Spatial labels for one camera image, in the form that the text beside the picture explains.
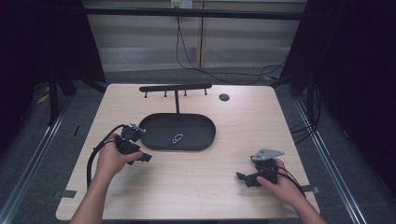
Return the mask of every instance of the black wire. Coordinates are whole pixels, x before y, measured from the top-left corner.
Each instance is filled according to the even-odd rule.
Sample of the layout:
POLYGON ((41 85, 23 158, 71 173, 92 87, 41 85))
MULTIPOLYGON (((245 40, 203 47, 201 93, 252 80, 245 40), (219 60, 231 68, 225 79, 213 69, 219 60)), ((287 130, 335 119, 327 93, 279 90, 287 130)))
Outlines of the black wire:
POLYGON ((303 188, 302 188, 301 185, 298 183, 297 179, 296 179, 288 170, 286 170, 286 169, 283 168, 283 167, 277 166, 278 169, 280 168, 280 169, 286 171, 286 172, 287 172, 289 175, 291 175, 292 177, 290 177, 290 176, 288 176, 288 175, 285 175, 285 174, 282 174, 282 173, 280 173, 279 171, 273 171, 273 170, 271 170, 271 169, 269 169, 269 168, 267 168, 267 167, 261 167, 261 168, 264 169, 264 170, 266 170, 266 171, 269 171, 269 172, 271 172, 271 173, 273 173, 273 174, 280 175, 280 176, 282 176, 282 177, 287 178, 289 181, 291 181, 291 183, 293 183, 293 184, 297 187, 297 189, 298 189, 298 190, 304 195, 304 197, 306 198, 303 188))
POLYGON ((284 64, 284 63, 282 63, 282 64, 279 64, 279 65, 267 65, 267 66, 264 66, 264 68, 261 70, 261 72, 260 72, 259 74, 244 74, 244 73, 229 73, 229 72, 226 72, 226 73, 222 73, 222 72, 215 72, 215 73, 213 73, 213 72, 212 72, 212 73, 210 73, 210 72, 206 72, 206 71, 203 70, 203 69, 196 68, 196 67, 194 67, 194 66, 192 65, 191 60, 190 60, 190 58, 189 58, 189 55, 188 55, 188 53, 187 53, 186 44, 185 44, 185 42, 184 42, 183 34, 181 33, 180 18, 179 18, 179 17, 177 17, 177 50, 176 50, 176 58, 177 58, 177 63, 178 63, 181 67, 186 68, 186 69, 190 69, 190 70, 195 70, 195 71, 197 71, 197 72, 200 72, 200 73, 203 73, 203 74, 206 74, 206 75, 210 75, 211 77, 217 79, 218 81, 221 81, 221 82, 224 82, 224 83, 227 83, 227 84, 230 84, 230 85, 251 85, 251 84, 254 84, 254 83, 260 81, 260 79, 262 79, 262 77, 263 77, 264 75, 268 75, 268 74, 271 74, 271 73, 275 72, 275 70, 277 70, 279 67, 283 67, 283 64, 284 64), (179 37, 180 37, 180 39, 181 39, 181 42, 183 43, 184 53, 185 53, 185 55, 186 55, 186 58, 187 58, 187 61, 189 62, 190 67, 186 67, 185 65, 181 64, 180 60, 178 59, 178 44, 179 44, 179 37), (266 68, 268 68, 268 67, 273 67, 273 66, 275 67, 273 70, 271 70, 271 71, 269 71, 269 72, 267 72, 267 73, 264 73, 264 72, 263 72, 264 69, 266 69, 266 68), (232 83, 232 82, 229 82, 229 81, 227 81, 227 80, 224 80, 224 79, 221 79, 221 78, 219 78, 219 77, 216 77, 215 74, 218 74, 218 75, 219 75, 219 74, 222 74, 222 75, 252 76, 252 77, 258 77, 258 78, 256 78, 256 79, 253 80, 253 81, 247 82, 247 83, 232 83))
POLYGON ((308 133, 300 134, 298 136, 293 137, 294 145, 297 145, 297 144, 303 142, 318 127, 320 114, 321 114, 321 105, 322 105, 322 95, 320 94, 320 92, 318 90, 318 87, 315 87, 314 94, 315 94, 314 95, 314 97, 315 97, 315 109, 314 109, 314 118, 312 120, 312 124, 310 124, 309 126, 306 126, 305 128, 302 128, 300 130, 295 130, 295 131, 291 130, 291 129, 294 129, 295 127, 297 127, 298 125, 300 125, 301 124, 300 123, 300 124, 298 124, 298 125, 296 125, 296 126, 294 126, 293 128, 290 129, 291 133, 299 133, 299 132, 302 132, 302 131, 308 131, 308 133))
POLYGON ((305 121, 301 121, 300 123, 298 123, 298 124, 294 125, 293 127, 291 127, 290 130, 295 129, 295 128, 297 128, 298 126, 300 126, 300 125, 302 125, 302 124, 304 124, 304 123, 305 123, 305 121))
POLYGON ((111 134, 113 134, 118 128, 125 128, 127 127, 127 125, 125 124, 121 124, 118 125, 117 127, 115 127, 113 130, 110 131, 110 133, 108 133, 106 135, 106 137, 98 144, 97 147, 93 148, 93 152, 91 153, 90 158, 88 159, 88 163, 87 163, 87 188, 90 186, 91 181, 92 181, 92 163, 93 163, 93 159, 95 159, 96 154, 99 152, 99 150, 107 143, 109 142, 114 142, 114 141, 107 141, 108 137, 110 137, 111 134))

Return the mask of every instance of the black oval tray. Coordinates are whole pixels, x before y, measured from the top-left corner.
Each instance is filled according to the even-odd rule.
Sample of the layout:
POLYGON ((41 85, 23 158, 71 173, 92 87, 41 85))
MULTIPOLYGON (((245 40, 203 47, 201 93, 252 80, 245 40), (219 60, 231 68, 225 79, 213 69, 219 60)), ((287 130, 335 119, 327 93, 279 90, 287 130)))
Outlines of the black oval tray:
POLYGON ((202 150, 212 145, 216 135, 213 121, 199 114, 151 114, 139 126, 146 130, 140 142, 151 149, 202 150), (174 144, 178 134, 182 138, 174 144))

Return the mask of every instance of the human hand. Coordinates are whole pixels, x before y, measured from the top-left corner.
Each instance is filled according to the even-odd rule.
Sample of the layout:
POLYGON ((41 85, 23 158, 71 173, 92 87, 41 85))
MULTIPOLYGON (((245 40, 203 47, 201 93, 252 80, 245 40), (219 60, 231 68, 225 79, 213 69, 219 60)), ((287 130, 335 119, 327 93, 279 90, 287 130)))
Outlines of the human hand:
POLYGON ((125 163, 128 161, 135 161, 142 157, 143 152, 141 151, 128 155, 121 154, 117 150, 116 143, 114 142, 116 136, 115 133, 111 134, 110 137, 107 138, 106 144, 99 150, 95 175, 111 179, 116 173, 122 170, 125 163))
MULTIPOLYGON (((278 158, 274 158, 274 160, 276 161, 278 167, 285 168, 285 163, 282 160, 278 158)), ((283 175, 288 175, 284 169, 278 169, 278 171, 283 175)), ((265 188, 271 190, 279 200, 291 206, 297 205, 302 200, 306 201, 306 198, 303 196, 303 194, 286 177, 279 175, 277 177, 276 185, 262 176, 258 176, 257 181, 265 188)))

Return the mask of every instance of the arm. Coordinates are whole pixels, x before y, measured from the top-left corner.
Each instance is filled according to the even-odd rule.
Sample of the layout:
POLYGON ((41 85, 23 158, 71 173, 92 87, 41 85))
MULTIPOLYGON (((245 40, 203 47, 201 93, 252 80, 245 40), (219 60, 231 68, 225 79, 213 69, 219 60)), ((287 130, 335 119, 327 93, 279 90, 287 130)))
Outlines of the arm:
MULTIPOLYGON (((274 159, 279 167, 285 167, 285 164, 280 159, 274 159)), ((283 169, 279 172, 287 175, 283 169)), ((267 189, 271 190, 275 196, 284 203, 289 204, 297 212, 300 220, 304 224, 322 224, 326 223, 323 217, 317 212, 312 204, 304 197, 304 195, 291 183, 287 178, 278 176, 277 184, 274 185, 265 178, 258 176, 257 181, 267 189)))
POLYGON ((135 161, 142 156, 142 152, 122 155, 116 149, 115 134, 112 134, 99 151, 96 172, 84 199, 73 215, 70 223, 101 223, 108 187, 114 175, 124 167, 128 161, 135 161))

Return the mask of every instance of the white wall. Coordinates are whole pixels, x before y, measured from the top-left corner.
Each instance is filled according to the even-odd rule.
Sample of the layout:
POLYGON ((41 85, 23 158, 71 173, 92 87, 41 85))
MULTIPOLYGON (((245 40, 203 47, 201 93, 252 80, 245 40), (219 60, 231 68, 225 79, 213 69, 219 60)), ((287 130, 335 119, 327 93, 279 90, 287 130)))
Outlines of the white wall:
MULTIPOLYGON (((168 1, 90 1, 86 6, 170 7, 168 1)), ((194 8, 303 12, 303 0, 193 1, 194 8)), ((89 15, 105 72, 179 68, 174 17, 89 15)), ((180 18, 186 51, 194 66, 265 66, 282 63, 297 21, 180 18)), ((179 39, 179 60, 188 65, 179 39)))

